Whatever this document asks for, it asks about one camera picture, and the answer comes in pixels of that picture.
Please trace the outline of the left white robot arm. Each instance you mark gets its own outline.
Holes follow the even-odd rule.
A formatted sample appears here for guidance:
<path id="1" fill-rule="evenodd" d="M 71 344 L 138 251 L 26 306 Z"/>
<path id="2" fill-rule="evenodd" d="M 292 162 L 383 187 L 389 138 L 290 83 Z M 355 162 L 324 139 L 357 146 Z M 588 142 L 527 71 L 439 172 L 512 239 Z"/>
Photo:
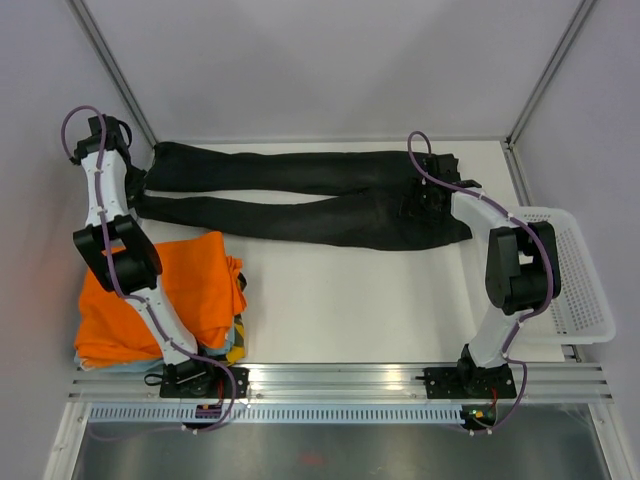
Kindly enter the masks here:
<path id="1" fill-rule="evenodd" d="M 159 254 L 129 212 L 130 132 L 122 121 L 99 112 L 88 124 L 90 135 L 71 156 L 85 173 L 89 199 L 85 226 L 73 233 L 74 245 L 102 288 L 132 307 L 150 330 L 163 360 L 161 386 L 173 394 L 189 390 L 208 396 L 218 374 L 203 360 L 197 340 L 168 299 Z"/>

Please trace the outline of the black trousers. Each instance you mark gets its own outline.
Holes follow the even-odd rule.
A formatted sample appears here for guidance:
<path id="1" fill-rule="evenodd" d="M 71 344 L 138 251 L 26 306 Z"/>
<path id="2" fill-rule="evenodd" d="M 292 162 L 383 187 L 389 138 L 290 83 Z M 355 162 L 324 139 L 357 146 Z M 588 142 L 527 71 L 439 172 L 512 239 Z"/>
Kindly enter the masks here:
<path id="1" fill-rule="evenodd" d="M 458 221 L 400 218 L 419 173 L 402 151 L 263 155 L 175 142 L 154 148 L 135 209 L 145 218 L 231 235 L 422 251 L 469 240 Z"/>

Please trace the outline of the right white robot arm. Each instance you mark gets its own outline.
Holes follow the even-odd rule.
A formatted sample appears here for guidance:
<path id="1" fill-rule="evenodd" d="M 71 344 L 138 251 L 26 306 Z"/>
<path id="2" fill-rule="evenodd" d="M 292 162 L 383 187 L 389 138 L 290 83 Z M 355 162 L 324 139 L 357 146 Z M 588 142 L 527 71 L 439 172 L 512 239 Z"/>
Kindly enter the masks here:
<path id="1" fill-rule="evenodd" d="M 543 313 L 561 291 L 556 236 L 546 222 L 527 223 L 486 194 L 474 180 L 459 180 L 443 162 L 450 155 L 410 151 L 419 175 L 418 191 L 431 189 L 438 208 L 467 227 L 484 259 L 483 284 L 489 301 L 475 337 L 464 345 L 456 384 L 464 394 L 480 395 L 511 362 L 511 347 L 529 319 Z"/>

